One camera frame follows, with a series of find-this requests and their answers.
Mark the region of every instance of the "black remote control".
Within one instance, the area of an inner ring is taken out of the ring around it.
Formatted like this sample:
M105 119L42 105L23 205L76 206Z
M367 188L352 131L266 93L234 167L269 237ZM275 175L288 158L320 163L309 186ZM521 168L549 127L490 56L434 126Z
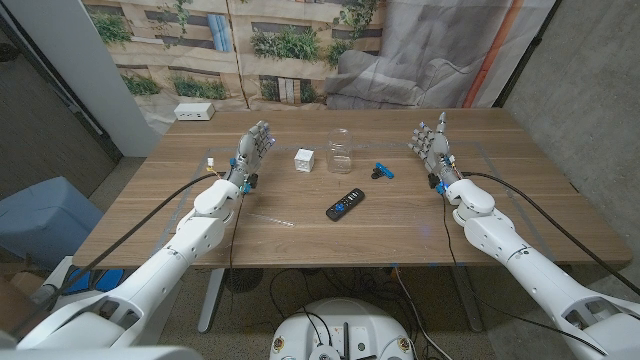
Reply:
M358 205L360 201L364 199L364 193L362 190L355 188L351 190L345 197L340 199L337 203L333 204L327 209L327 216L333 221L340 220L349 210Z

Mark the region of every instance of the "white power strip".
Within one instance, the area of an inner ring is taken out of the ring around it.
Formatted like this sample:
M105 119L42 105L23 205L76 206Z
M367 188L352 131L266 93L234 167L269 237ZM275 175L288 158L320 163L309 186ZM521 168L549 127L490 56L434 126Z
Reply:
M178 120L209 120L216 110L211 103L185 103L176 107Z

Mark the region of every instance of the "printed backdrop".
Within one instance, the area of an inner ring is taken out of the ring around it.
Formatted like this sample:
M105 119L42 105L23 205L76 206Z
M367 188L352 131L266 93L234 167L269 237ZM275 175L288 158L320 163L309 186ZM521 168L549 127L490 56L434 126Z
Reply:
M83 0L147 122L490 107L555 0Z

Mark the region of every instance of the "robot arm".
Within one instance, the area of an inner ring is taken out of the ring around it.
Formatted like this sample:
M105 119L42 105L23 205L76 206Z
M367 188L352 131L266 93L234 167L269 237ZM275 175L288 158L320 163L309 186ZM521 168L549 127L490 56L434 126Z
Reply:
M435 134L420 124L423 131L414 131L414 143L409 147L425 162L430 183L436 183L436 176L438 192L458 205L453 218L464 228L467 240L504 265L558 329L595 345L609 356L637 354L640 305L585 288L522 239L513 222L495 208L493 197L471 180L463 179L455 168L444 136L445 124L445 113L440 116ZM579 359L604 357L580 341L564 338Z
M18 349L101 348L136 345L151 315L182 274L215 248L273 144L268 124L242 136L224 179L196 197L171 240L115 289L69 304L33 329Z

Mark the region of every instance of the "clear plastic bottle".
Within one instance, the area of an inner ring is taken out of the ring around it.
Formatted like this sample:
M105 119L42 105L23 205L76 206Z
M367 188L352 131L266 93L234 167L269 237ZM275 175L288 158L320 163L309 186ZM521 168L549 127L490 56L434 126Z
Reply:
M333 129L328 136L327 168L330 172L346 174L353 167L353 136L345 129Z

